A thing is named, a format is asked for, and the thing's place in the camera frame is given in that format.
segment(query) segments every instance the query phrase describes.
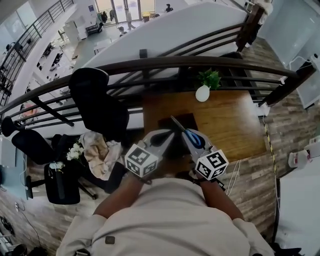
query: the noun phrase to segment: white vase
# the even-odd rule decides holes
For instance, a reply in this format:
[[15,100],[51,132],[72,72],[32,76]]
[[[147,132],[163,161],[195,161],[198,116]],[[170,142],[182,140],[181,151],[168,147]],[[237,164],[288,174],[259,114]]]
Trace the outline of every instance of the white vase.
[[202,85],[198,90],[195,92],[195,98],[199,102],[205,102],[209,99],[210,96],[210,88],[206,85]]

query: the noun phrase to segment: green plant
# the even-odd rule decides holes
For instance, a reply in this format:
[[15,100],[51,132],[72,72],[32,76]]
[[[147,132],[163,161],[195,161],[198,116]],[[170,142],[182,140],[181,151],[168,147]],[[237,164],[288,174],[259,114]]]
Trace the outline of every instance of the green plant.
[[212,71],[211,68],[205,72],[199,72],[197,78],[204,86],[208,86],[211,90],[216,90],[221,86],[219,84],[221,79],[221,77],[219,76],[219,72]]

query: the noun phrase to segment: railing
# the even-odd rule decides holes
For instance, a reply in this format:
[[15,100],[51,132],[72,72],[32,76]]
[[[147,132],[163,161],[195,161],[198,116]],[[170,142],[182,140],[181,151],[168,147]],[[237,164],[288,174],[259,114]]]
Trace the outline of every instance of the railing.
[[[251,13],[248,13],[243,23],[235,24],[217,31],[199,36],[193,40],[183,43],[171,50],[168,50],[157,57],[166,56],[198,56],[200,54],[206,53],[210,50],[225,46],[230,43],[236,43],[237,51],[241,52],[246,43],[249,41],[251,34],[255,31],[258,22],[260,21],[264,9],[256,4]],[[155,70],[150,73],[150,77],[159,74],[164,71],[164,69]],[[130,72],[120,78],[116,84],[123,81],[130,82],[143,77],[142,73]],[[124,93],[127,89],[119,89],[110,92],[110,95],[117,96]]]
[[[221,77],[222,87],[219,90],[246,90],[249,91],[252,98],[255,98],[259,105],[267,103],[273,105],[282,100],[285,96],[296,89],[308,77],[310,77],[315,69],[312,65],[305,63],[297,72],[287,69],[275,69],[273,67],[259,66],[255,63],[243,59],[234,59],[229,57],[208,57],[208,56],[171,56],[171,57],[156,57],[143,58],[119,63],[108,64],[98,67],[109,74],[109,76],[124,74],[128,72],[142,71],[147,73],[154,69],[169,69],[178,68],[176,75],[164,78],[144,78],[136,81],[122,82],[117,84],[105,85],[106,91],[122,88],[132,88],[137,86],[144,86],[142,93],[117,95],[115,98],[121,100],[129,109],[130,113],[137,113],[134,108],[142,106],[143,94],[162,94],[170,92],[188,92],[195,91],[197,83],[196,76],[199,70],[206,70],[212,67],[216,70],[229,69],[230,71],[257,71],[262,73],[276,74],[286,76],[287,79],[282,85],[279,80],[265,79],[251,76],[235,76],[223,75]],[[21,104],[32,101],[34,106],[22,109],[10,115],[10,117],[25,126],[26,129],[35,129],[41,127],[48,127],[60,124],[74,125],[74,122],[82,121],[78,109],[75,104],[63,104],[56,108],[51,108],[49,105],[55,102],[61,102],[71,98],[70,94],[47,100],[42,102],[39,97],[54,90],[61,89],[68,86],[70,75],[61,79],[57,79],[36,89],[33,89],[26,94],[16,98],[0,109],[0,115],[5,114],[9,110],[20,106]],[[266,83],[266,86],[257,86],[255,82]],[[260,92],[271,92],[270,94],[260,94]],[[41,108],[42,112],[38,112],[29,116],[20,117],[20,114]],[[69,113],[61,113],[61,111],[75,109]],[[51,114],[52,116],[46,118],[39,118],[43,115]]]
[[0,64],[0,106],[4,106],[29,53],[44,32],[68,9],[73,0],[60,0],[44,12],[12,45]]

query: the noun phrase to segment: beige shirt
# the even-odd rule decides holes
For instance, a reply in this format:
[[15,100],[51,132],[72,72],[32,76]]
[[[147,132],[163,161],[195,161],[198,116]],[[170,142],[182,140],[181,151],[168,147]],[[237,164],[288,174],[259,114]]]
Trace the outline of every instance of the beige shirt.
[[[106,244],[106,236],[114,244]],[[132,207],[109,219],[75,218],[56,255],[83,248],[92,256],[274,255],[252,223],[207,207],[199,186],[175,178],[145,185]]]
[[132,15],[131,15],[131,12],[130,11],[127,11],[125,13],[125,16],[126,16],[126,21],[127,22],[132,22]]

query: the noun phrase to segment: yellow tape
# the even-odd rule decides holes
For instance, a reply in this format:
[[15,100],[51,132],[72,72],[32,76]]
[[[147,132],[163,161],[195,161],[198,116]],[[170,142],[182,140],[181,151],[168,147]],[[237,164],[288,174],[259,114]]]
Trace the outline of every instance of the yellow tape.
[[271,145],[271,140],[270,140],[270,136],[269,136],[269,133],[268,133],[268,129],[267,129],[265,120],[262,119],[262,122],[263,122],[263,126],[264,126],[264,131],[265,131],[266,137],[268,138],[268,142],[269,142],[269,146],[270,146],[270,151],[271,151],[272,160],[273,160],[274,174],[276,174],[277,173],[277,167],[276,167],[276,157],[275,157],[275,154],[274,154],[274,149],[273,149],[273,147]]

